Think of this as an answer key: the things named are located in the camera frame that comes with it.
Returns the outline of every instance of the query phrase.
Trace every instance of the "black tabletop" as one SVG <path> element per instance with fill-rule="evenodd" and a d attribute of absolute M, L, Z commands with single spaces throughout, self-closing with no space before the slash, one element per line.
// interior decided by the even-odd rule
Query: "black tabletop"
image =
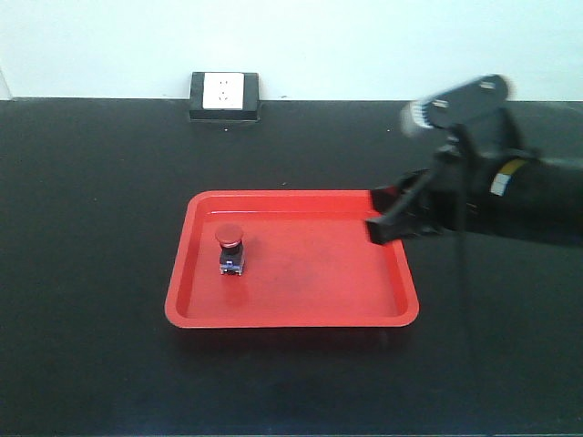
<path fill-rule="evenodd" d="M 407 240 L 406 328 L 166 320 L 194 195 L 392 182 L 443 142 L 404 138 L 402 105 L 265 102 L 225 127 L 176 100 L 0 103 L 0 432 L 583 432 L 580 249 Z M 581 104 L 509 107 L 530 146 L 581 158 Z"/>

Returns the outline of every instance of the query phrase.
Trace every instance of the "white wall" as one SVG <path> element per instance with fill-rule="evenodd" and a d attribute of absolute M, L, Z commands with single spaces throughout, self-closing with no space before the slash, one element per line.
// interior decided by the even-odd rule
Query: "white wall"
<path fill-rule="evenodd" d="M 254 71 L 263 99 L 412 99 L 502 73 L 583 99 L 581 0 L 0 0 L 14 97 L 169 97 Z"/>
<path fill-rule="evenodd" d="M 8 90 L 8 85 L 4 80 L 2 75 L 2 69 L 0 69 L 0 100 L 10 100 L 12 96 L 10 95 L 10 90 Z"/>

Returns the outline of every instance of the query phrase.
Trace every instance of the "wall socket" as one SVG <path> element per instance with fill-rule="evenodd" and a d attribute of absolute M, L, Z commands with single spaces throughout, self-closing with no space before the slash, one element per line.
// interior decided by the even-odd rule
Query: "wall socket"
<path fill-rule="evenodd" d="M 191 121 L 258 121 L 260 107 L 257 73 L 192 73 Z"/>
<path fill-rule="evenodd" d="M 203 109 L 243 109 L 245 76 L 242 73 L 205 73 Z"/>

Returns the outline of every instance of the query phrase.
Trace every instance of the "outlet box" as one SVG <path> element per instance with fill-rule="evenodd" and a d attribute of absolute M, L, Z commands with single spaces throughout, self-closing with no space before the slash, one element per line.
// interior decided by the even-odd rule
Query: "outlet box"
<path fill-rule="evenodd" d="M 191 121 L 258 121 L 257 73 L 192 73 Z"/>

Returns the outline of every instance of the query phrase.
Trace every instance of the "red tray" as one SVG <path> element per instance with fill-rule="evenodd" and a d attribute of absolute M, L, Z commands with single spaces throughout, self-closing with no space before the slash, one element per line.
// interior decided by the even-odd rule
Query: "red tray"
<path fill-rule="evenodd" d="M 188 207 L 166 298 L 180 328 L 404 326 L 419 312 L 401 241 L 369 242 L 368 191 L 207 191 Z M 243 228 L 242 276 L 215 230 Z"/>

